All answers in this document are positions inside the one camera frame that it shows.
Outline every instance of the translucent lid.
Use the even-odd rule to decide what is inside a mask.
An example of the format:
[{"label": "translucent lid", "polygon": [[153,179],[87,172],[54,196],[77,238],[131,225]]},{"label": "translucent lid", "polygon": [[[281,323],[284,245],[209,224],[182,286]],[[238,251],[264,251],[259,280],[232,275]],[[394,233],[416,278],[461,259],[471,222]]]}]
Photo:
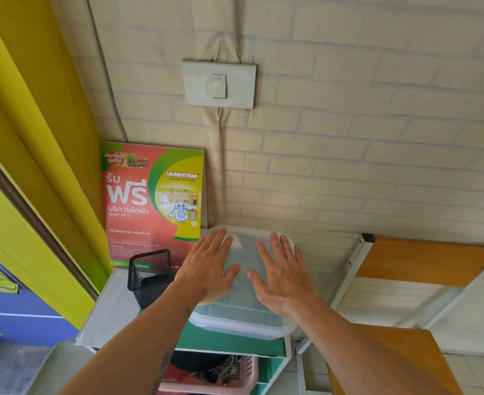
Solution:
[{"label": "translucent lid", "polygon": [[292,318],[279,316],[262,305],[247,278],[247,271],[253,269],[266,281],[266,269],[257,251],[256,242],[261,240],[274,259],[269,239],[271,232],[232,226],[215,226],[208,232],[222,227],[227,228],[226,237],[233,237],[224,271],[238,263],[240,272],[226,295],[209,305],[197,306],[189,320],[204,329],[246,337],[272,339],[290,334],[297,327],[297,323]]}]

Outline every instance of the pink plastic basket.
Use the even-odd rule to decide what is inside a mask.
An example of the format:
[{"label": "pink plastic basket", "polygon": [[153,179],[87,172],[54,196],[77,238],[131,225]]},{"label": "pink plastic basket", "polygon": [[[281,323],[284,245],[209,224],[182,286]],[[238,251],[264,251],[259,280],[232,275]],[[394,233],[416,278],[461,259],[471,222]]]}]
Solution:
[{"label": "pink plastic basket", "polygon": [[183,384],[162,381],[160,392],[206,393],[210,395],[249,395],[257,384],[258,358],[243,356],[240,371],[231,376],[228,385],[213,385],[208,383]]}]

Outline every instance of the blue wall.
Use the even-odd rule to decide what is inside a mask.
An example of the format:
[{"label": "blue wall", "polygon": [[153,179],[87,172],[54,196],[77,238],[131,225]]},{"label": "blue wall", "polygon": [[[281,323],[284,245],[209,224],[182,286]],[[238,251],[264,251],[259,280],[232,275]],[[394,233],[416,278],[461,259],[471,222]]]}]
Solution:
[{"label": "blue wall", "polygon": [[19,284],[19,294],[0,292],[0,340],[54,346],[75,338],[78,330],[31,292],[1,264],[0,270]]}]

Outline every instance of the mesh basket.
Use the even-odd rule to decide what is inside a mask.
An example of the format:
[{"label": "mesh basket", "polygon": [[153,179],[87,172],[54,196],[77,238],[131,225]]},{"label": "mesh basket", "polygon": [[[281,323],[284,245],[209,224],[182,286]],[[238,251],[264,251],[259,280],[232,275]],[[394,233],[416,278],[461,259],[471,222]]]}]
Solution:
[{"label": "mesh basket", "polygon": [[206,382],[193,384],[162,381],[160,392],[206,393],[210,395],[249,395],[257,384],[258,357],[242,356],[240,368],[233,372],[227,385],[214,385]]},{"label": "mesh basket", "polygon": [[171,269],[171,252],[159,250],[134,255],[129,261],[127,288],[141,309],[151,305],[174,279]]}]

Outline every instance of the switch plate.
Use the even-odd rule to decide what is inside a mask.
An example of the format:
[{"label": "switch plate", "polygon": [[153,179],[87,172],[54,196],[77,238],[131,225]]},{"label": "switch plate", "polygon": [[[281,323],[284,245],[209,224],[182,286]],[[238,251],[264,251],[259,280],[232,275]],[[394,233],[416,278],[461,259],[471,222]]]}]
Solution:
[{"label": "switch plate", "polygon": [[[182,62],[188,105],[253,109],[257,66],[221,62]],[[225,98],[212,96],[213,75],[226,77]]]},{"label": "switch plate", "polygon": [[211,75],[212,98],[226,98],[226,76]]}]

